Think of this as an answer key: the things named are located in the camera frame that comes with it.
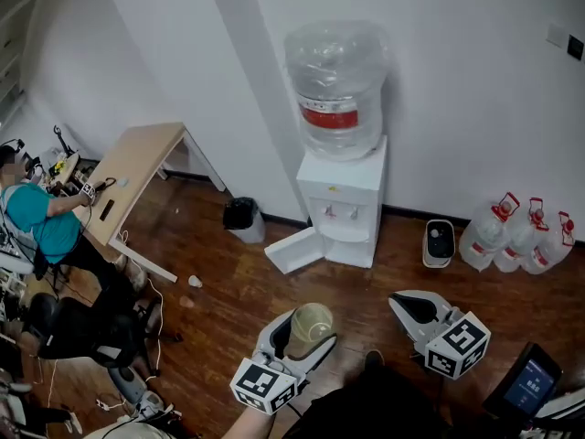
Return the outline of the white water dispenser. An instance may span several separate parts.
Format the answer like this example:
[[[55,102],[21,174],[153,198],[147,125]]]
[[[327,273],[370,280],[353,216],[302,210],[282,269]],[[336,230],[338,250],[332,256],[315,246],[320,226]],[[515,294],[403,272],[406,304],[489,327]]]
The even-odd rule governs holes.
[[[320,259],[360,268],[373,264],[386,184],[388,138],[368,155],[334,162],[309,151],[297,182],[311,225],[264,249],[284,274]]]

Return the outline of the translucent plastic cup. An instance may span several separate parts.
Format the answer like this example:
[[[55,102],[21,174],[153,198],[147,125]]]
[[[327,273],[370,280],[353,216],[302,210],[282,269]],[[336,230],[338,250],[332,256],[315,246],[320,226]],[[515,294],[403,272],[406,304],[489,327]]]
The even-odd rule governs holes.
[[[291,335],[287,354],[304,357],[319,342],[333,333],[334,318],[326,305],[308,303],[299,306],[291,318]]]

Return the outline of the light wooden desk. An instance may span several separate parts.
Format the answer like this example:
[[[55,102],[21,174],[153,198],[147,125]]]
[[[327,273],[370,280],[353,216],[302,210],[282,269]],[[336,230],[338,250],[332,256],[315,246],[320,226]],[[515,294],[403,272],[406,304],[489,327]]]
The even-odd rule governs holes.
[[[99,244],[113,247],[148,273],[167,280],[177,276],[143,257],[122,241],[122,225],[154,176],[162,176],[167,157],[180,144],[207,170],[207,176],[219,191],[225,184],[209,163],[192,135],[182,123],[135,126],[125,130],[89,177],[94,185],[113,178],[115,182],[96,197],[90,209],[77,208],[77,217],[86,223],[85,231]]]

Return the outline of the large plastic-wrapped water bottle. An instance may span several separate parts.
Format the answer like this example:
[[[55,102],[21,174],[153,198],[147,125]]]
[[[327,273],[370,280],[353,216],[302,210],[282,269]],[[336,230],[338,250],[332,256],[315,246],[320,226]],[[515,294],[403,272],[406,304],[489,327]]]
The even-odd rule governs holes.
[[[325,20],[295,29],[283,45],[306,148],[334,161],[368,155],[382,135],[384,29],[366,20]]]

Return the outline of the person's black clothing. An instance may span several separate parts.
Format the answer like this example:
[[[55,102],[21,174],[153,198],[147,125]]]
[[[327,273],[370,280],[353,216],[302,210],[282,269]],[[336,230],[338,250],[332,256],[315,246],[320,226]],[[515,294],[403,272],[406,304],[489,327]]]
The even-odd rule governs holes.
[[[376,366],[313,401],[282,439],[446,439],[449,429],[424,392]]]

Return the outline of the black-bagged trash bin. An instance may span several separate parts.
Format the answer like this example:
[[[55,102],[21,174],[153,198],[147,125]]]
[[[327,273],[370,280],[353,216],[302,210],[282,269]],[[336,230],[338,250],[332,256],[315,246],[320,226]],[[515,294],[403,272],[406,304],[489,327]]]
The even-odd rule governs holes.
[[[253,198],[231,199],[224,208],[223,226],[244,243],[261,243],[265,238],[264,219]]]

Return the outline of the black tablet with screen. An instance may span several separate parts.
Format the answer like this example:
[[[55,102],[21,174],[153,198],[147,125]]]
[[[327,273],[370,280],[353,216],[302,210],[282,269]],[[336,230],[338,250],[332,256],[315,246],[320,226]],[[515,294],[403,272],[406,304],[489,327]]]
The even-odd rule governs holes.
[[[504,378],[484,400],[484,409],[510,422],[527,422],[549,398],[562,369],[538,344],[526,344]]]

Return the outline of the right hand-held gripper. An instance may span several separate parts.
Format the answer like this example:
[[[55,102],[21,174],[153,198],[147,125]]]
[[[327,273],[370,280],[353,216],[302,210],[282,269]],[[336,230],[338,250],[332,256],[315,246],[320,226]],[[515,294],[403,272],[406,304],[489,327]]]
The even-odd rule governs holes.
[[[439,294],[422,290],[397,291],[388,303],[413,341],[425,335],[429,323],[440,322],[414,344],[426,369],[457,380],[484,357],[491,331],[473,312],[451,309]]]

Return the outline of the person's left forearm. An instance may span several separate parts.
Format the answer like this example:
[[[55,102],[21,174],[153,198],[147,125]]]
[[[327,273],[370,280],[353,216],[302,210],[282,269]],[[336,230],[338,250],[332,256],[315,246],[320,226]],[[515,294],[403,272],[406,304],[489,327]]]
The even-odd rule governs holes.
[[[247,407],[221,439],[268,439],[275,418],[275,415]]]

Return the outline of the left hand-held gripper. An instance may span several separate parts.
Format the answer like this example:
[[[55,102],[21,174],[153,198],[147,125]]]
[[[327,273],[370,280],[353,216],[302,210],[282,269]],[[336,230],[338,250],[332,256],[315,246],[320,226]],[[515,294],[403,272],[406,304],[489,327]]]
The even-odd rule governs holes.
[[[285,350],[292,332],[292,309],[260,332],[254,354],[241,361],[229,386],[237,401],[264,414],[275,414],[302,393],[309,372],[333,350],[337,334],[317,342],[300,357]]]

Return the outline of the black office chair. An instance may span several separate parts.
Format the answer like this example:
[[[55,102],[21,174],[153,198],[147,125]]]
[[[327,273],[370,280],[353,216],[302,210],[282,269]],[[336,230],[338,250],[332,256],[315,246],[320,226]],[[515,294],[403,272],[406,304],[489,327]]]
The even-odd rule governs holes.
[[[41,359],[90,358],[106,369],[125,369],[140,358],[157,377],[160,370],[150,362],[146,341],[183,341],[179,333],[148,327],[154,310],[161,307],[162,299],[156,297],[146,307],[103,312],[75,298],[38,293],[31,299],[23,330],[38,340]]]

